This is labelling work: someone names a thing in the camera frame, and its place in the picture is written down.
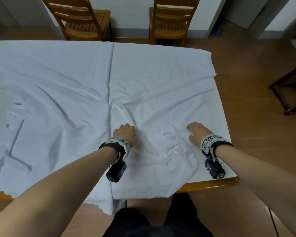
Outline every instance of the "chair leg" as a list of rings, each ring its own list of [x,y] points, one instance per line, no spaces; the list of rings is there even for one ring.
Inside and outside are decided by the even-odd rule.
[[[184,43],[185,43],[185,39],[186,39],[186,36],[185,36],[185,37],[183,37],[183,39],[182,39],[182,42],[181,42],[181,47],[184,45]]]
[[[112,38],[113,41],[115,41],[115,36],[113,34],[113,29],[112,29],[112,26],[111,26],[111,21],[109,21],[109,28],[110,28],[111,38]]]

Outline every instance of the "wooden floor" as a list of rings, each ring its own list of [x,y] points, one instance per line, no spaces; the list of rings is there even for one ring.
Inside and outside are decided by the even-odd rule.
[[[10,29],[5,40],[57,40],[51,29]],[[117,42],[150,43],[147,39]],[[283,108],[268,86],[296,67],[289,41],[253,40],[240,27],[226,23],[223,35],[187,39],[185,47],[212,52],[215,81],[235,147],[296,175],[296,115]],[[291,237],[279,219],[243,183],[190,194],[199,219],[220,236]],[[170,198],[128,201],[154,225],[162,224]],[[0,209],[6,203],[0,202]],[[63,236],[102,236],[112,217],[97,206],[83,204]]]

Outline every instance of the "forearm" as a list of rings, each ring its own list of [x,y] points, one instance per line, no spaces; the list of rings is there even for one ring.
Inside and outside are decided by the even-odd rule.
[[[216,155],[296,236],[296,176],[231,146],[218,147]]]
[[[116,157],[103,147],[33,185],[0,213],[0,237],[60,236]]]

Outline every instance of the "table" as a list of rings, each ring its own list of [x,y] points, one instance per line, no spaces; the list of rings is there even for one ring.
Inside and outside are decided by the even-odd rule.
[[[5,41],[0,41],[0,50],[4,47],[4,45]],[[205,94],[206,101],[208,103],[209,115],[211,118],[211,126],[213,128],[212,131],[215,134],[224,136],[225,139],[230,140],[227,121],[219,97],[218,89],[215,84],[215,81],[212,81],[215,88],[212,91],[209,91]],[[0,130],[5,125],[5,111],[9,110],[12,104],[13,103],[8,94],[0,89]],[[197,147],[193,147],[193,152],[198,161],[197,170],[194,172],[193,176],[189,179],[189,181],[183,187],[181,187],[180,190],[178,190],[178,192],[195,191],[204,188],[213,188],[237,184],[237,175],[225,163],[222,164],[223,168],[226,171],[224,179],[212,179],[204,165],[206,157],[201,153],[201,150]],[[12,198],[10,196],[4,195],[3,192],[0,192],[0,199]]]

